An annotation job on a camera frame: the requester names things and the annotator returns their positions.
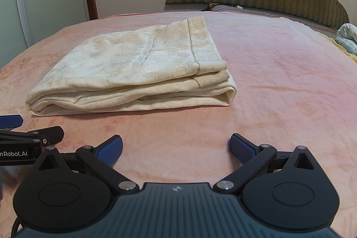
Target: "blanket fold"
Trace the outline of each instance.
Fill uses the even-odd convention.
[[[237,92],[203,16],[89,38],[28,94],[37,116],[228,106]]]

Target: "mattress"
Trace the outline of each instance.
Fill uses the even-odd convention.
[[[238,88],[228,107],[35,117],[28,92],[83,40],[204,15]],[[73,25],[21,53],[0,70],[0,114],[21,114],[18,131],[62,126],[60,152],[99,145],[114,134],[124,151],[114,168],[144,182],[209,182],[240,164],[228,152],[232,133],[280,151],[305,145],[340,196],[332,228],[357,236],[357,64],[308,26],[286,18],[234,12],[114,16]],[[0,168],[0,237],[15,220],[12,197],[31,166]]]

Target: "metal screw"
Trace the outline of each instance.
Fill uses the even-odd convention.
[[[119,188],[122,190],[132,190],[136,187],[136,183],[126,180],[125,182],[119,183]]]
[[[222,190],[230,190],[234,187],[234,184],[229,180],[221,180],[216,184],[216,186]]]

